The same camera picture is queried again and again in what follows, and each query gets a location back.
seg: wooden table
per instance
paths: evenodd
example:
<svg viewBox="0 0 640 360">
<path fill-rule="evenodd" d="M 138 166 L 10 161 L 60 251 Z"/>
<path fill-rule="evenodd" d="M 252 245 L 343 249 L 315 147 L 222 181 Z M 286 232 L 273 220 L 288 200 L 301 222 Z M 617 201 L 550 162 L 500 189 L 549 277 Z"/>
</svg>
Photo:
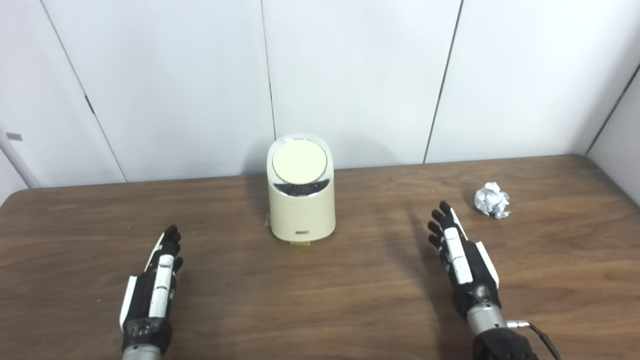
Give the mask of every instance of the wooden table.
<svg viewBox="0 0 640 360">
<path fill-rule="evenodd" d="M 487 181 L 510 194 L 509 218 L 473 209 Z M 266 190 L 258 175 L 16 193 L 0 208 L 0 357 L 120 359 L 127 276 L 176 223 L 166 359 L 470 359 L 426 241 L 446 199 L 486 245 L 507 318 L 564 359 L 640 359 L 640 210 L 585 158 L 340 170 L 335 233 L 309 247 L 264 226 Z"/>
</svg>

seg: robotic hand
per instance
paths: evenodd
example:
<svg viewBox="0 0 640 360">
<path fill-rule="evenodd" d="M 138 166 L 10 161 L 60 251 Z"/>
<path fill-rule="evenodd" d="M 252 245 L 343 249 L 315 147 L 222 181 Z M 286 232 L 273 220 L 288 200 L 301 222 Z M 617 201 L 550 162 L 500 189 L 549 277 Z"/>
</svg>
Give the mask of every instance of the robotic hand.
<svg viewBox="0 0 640 360">
<path fill-rule="evenodd" d="M 160 360 L 171 344 L 169 322 L 175 274 L 183 264 L 180 233 L 171 225 L 160 235 L 145 271 L 129 277 L 120 311 L 123 360 Z"/>
<path fill-rule="evenodd" d="M 429 242 L 440 253 L 453 286 L 453 305 L 467 320 L 476 335 L 473 344 L 474 360 L 537 360 L 527 338 L 511 329 L 530 327 L 547 346 L 556 360 L 560 355 L 548 336 L 525 321 L 505 321 L 498 297 L 498 274 L 484 245 L 468 240 L 456 212 L 446 203 L 431 216 L 438 222 L 429 222 Z"/>
</svg>

